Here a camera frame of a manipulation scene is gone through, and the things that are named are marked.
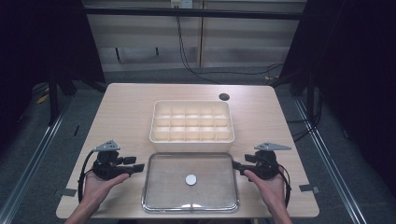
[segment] black tape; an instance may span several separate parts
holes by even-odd
[[[300,185],[300,191],[301,192],[307,192],[307,191],[312,191],[314,194],[319,193],[320,190],[318,187],[312,187],[311,185]]]
[[[76,196],[76,192],[77,192],[76,189],[56,189],[53,195],[58,197],[62,197],[62,196],[74,197]]]

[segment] cable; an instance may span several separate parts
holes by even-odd
[[[273,63],[273,64],[270,64],[270,65],[267,67],[267,69],[266,69],[265,71],[257,72],[257,73],[242,73],[242,72],[197,72],[197,71],[193,71],[193,70],[190,68],[190,65],[189,65],[188,60],[187,60],[186,52],[185,52],[185,50],[184,50],[184,43],[183,43],[183,38],[182,38],[182,34],[181,34],[180,17],[177,17],[177,32],[178,32],[179,51],[180,51],[180,58],[181,58],[181,61],[183,62],[184,67],[185,67],[188,71],[190,71],[191,73],[193,73],[196,77],[198,77],[198,78],[200,78],[200,79],[204,79],[204,80],[207,80],[207,81],[216,83],[216,84],[221,84],[221,83],[219,83],[219,82],[217,82],[217,81],[215,81],[215,80],[212,80],[212,79],[209,79],[209,78],[206,78],[206,77],[201,77],[201,76],[199,76],[199,75],[207,75],[207,74],[236,74],[236,75],[245,75],[245,76],[257,76],[257,75],[262,75],[262,74],[266,74],[266,73],[269,74],[270,71],[272,71],[272,70],[278,68],[279,66],[283,66],[283,63]]]
[[[88,160],[90,159],[90,156],[92,155],[93,150],[88,154],[87,158],[85,158],[84,164],[82,165],[81,168],[81,174],[79,175],[79,180],[78,180],[78,202],[81,203],[82,200],[82,188],[84,186],[84,178],[85,175],[89,172],[85,172],[85,167],[87,166]]]
[[[286,183],[285,205],[286,205],[286,207],[288,207],[288,205],[289,205],[289,200],[290,200],[290,192],[291,192],[290,175],[289,175],[289,172],[285,169],[284,166],[282,166],[282,165],[280,165],[280,164],[279,164],[278,166],[282,167],[283,170],[284,170],[284,171],[286,172],[286,174],[288,175],[288,179],[286,179],[285,175],[282,174],[282,172],[278,171],[278,173],[282,176],[283,180],[284,180],[285,183]]]
[[[277,81],[271,83],[271,87],[276,88],[284,83],[289,82],[293,77],[299,76],[304,71],[303,68],[297,68],[287,76],[280,77]]]
[[[296,134],[293,135],[293,136],[296,136],[296,135],[300,135],[301,134],[298,138],[293,139],[294,143],[300,141],[307,134],[309,134],[310,132],[312,132],[313,130],[315,130],[318,127],[319,122],[320,122],[320,118],[321,118],[322,104],[323,104],[323,95],[320,92],[319,93],[319,100],[318,100],[318,104],[317,104],[317,114],[314,116],[314,118],[316,120],[314,120],[313,125],[308,130],[302,131],[302,132],[299,132],[299,133],[296,133]]]

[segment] clear plastic container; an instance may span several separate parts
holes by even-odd
[[[153,154],[148,160],[143,209],[148,213],[234,212],[238,198],[232,159],[227,153]]]
[[[230,107],[222,101],[159,101],[149,139],[158,152],[227,152],[234,140]]]

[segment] wooden table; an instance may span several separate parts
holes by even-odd
[[[88,153],[102,143],[114,139],[121,147],[120,156],[136,156],[136,163],[148,164],[155,153],[149,141],[152,113],[161,100],[219,100],[228,93],[228,104],[233,119],[235,140],[229,153],[236,161],[246,163],[245,154],[253,154],[255,146],[271,142],[289,146],[292,150],[277,151],[277,160],[289,171],[291,217],[315,217],[318,205],[312,191],[301,192],[299,186],[308,180],[298,151],[273,88],[265,86],[195,85],[195,84],[111,84],[98,109],[76,166],[67,184],[68,189],[78,188],[78,177]],[[93,164],[96,155],[88,164]],[[166,214],[152,215],[142,209],[142,190],[146,171],[111,190],[93,217],[108,218],[253,218],[271,216],[256,186],[245,176],[236,175],[239,208],[232,214]],[[57,216],[67,218],[78,205],[78,196],[63,196]]]

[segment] white disc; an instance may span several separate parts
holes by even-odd
[[[194,185],[197,182],[197,177],[195,175],[188,175],[186,177],[186,183],[190,186]]]

